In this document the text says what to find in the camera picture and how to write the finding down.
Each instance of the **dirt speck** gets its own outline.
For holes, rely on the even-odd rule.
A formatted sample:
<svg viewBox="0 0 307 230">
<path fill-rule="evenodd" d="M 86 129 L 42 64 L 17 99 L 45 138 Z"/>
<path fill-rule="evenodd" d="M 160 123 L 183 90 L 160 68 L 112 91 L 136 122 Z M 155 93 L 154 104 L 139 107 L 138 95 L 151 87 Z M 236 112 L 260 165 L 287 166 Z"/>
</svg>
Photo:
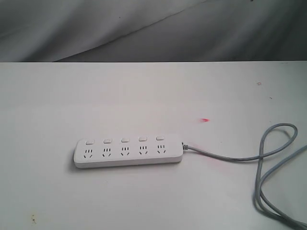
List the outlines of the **dirt speck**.
<svg viewBox="0 0 307 230">
<path fill-rule="evenodd" d="M 31 216 L 31 220 L 32 220 L 32 224 L 36 224 L 36 219 L 34 215 Z"/>
</svg>

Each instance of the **gray cable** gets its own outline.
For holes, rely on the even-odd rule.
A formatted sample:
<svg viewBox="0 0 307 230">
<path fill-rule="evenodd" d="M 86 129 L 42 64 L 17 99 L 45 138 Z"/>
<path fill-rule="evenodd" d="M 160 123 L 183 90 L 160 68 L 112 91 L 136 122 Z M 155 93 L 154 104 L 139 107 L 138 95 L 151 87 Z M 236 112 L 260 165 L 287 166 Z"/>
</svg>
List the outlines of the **gray cable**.
<svg viewBox="0 0 307 230">
<path fill-rule="evenodd" d="M 283 146 L 277 148 L 276 150 L 273 150 L 271 152 L 268 153 L 263 153 L 264 152 L 264 141 L 267 137 L 267 135 L 275 128 L 277 127 L 291 127 L 294 129 L 294 134 L 293 136 L 288 140 L 287 143 L 285 143 Z M 268 128 L 260 141 L 260 148 L 259 148 L 259 155 L 258 156 L 254 156 L 254 157 L 247 157 L 247 158 L 232 158 L 232 157 L 224 157 L 224 156 L 220 156 L 220 155 L 215 155 L 200 149 L 197 149 L 195 147 L 191 147 L 188 145 L 184 145 L 183 144 L 183 149 L 184 150 L 193 150 L 196 151 L 200 154 L 203 154 L 205 156 L 208 157 L 212 157 L 215 159 L 219 159 L 222 161 L 230 161 L 230 162 L 240 162 L 240 161 L 254 161 L 254 160 L 258 160 L 258 167 L 257 167 L 257 173 L 256 173 L 256 180 L 255 180 L 255 191 L 253 194 L 253 204 L 254 207 L 256 208 L 256 210 L 258 212 L 260 212 L 261 214 L 275 219 L 285 225 L 287 225 L 288 227 L 295 229 L 295 230 L 307 230 L 307 224 L 297 221 L 295 219 L 292 219 L 291 217 L 289 217 L 288 215 L 286 215 L 285 213 L 283 213 L 281 210 L 279 210 L 276 206 L 274 206 L 263 194 L 262 192 L 262 185 L 265 182 L 265 180 L 268 178 L 269 175 L 271 175 L 275 170 L 277 170 L 278 168 L 280 168 L 281 166 L 283 166 L 285 163 L 287 163 L 288 161 L 290 161 L 291 159 L 293 159 L 294 157 L 296 157 L 297 155 L 299 155 L 300 153 L 302 153 L 303 151 L 307 150 L 307 145 L 305 145 L 304 147 L 300 148 L 299 150 L 297 150 L 296 152 L 294 152 L 293 154 L 291 154 L 290 156 L 286 157 L 285 159 L 283 159 L 282 161 L 280 161 L 278 164 L 276 164 L 274 167 L 272 167 L 270 170 L 268 170 L 262 177 L 261 177 L 261 170 L 262 170 L 262 164 L 263 164 L 263 159 L 265 157 L 271 156 L 273 154 L 276 154 L 280 151 L 282 151 L 283 149 L 287 148 L 296 138 L 297 136 L 297 128 L 296 126 L 289 124 L 289 123 L 280 123 L 280 124 L 276 124 L 271 126 L 270 128 Z M 264 206 L 264 204 L 262 203 L 262 201 L 268 206 L 270 207 L 273 211 L 270 211 L 268 208 L 266 208 Z"/>
</svg>

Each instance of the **table surface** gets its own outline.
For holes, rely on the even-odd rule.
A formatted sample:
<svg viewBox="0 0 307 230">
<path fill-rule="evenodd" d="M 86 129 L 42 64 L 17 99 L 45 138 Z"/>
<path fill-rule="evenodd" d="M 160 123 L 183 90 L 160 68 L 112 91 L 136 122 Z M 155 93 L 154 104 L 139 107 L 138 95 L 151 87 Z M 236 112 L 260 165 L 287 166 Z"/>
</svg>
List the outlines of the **table surface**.
<svg viewBox="0 0 307 230">
<path fill-rule="evenodd" d="M 269 126 L 295 124 L 267 170 L 306 144 L 306 73 L 307 62 L 1 63 L 0 229 L 288 229 L 252 205 L 256 162 L 186 152 L 178 164 L 80 170 L 72 157 L 82 138 L 164 133 L 247 157 Z M 286 141 L 273 132 L 265 148 Z M 306 163 L 300 155 L 263 188 L 301 221 Z"/>
</svg>

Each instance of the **power strip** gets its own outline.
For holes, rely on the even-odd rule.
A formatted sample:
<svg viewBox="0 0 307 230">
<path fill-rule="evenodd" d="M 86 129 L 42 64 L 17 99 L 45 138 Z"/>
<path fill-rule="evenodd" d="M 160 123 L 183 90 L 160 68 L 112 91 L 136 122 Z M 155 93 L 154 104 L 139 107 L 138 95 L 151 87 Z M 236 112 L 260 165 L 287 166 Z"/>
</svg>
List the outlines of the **power strip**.
<svg viewBox="0 0 307 230">
<path fill-rule="evenodd" d="M 177 135 L 106 137 L 78 141 L 74 162 L 78 168 L 180 162 L 182 143 Z"/>
</svg>

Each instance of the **gray fabric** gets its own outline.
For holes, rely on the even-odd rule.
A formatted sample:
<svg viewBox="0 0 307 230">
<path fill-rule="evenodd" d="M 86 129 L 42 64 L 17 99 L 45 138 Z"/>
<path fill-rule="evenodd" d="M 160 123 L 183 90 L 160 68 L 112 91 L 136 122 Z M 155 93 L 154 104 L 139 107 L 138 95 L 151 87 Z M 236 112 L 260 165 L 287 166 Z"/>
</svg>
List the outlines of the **gray fabric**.
<svg viewBox="0 0 307 230">
<path fill-rule="evenodd" d="M 0 6 L 0 61 L 307 60 L 305 0 L 0 0 Z"/>
</svg>

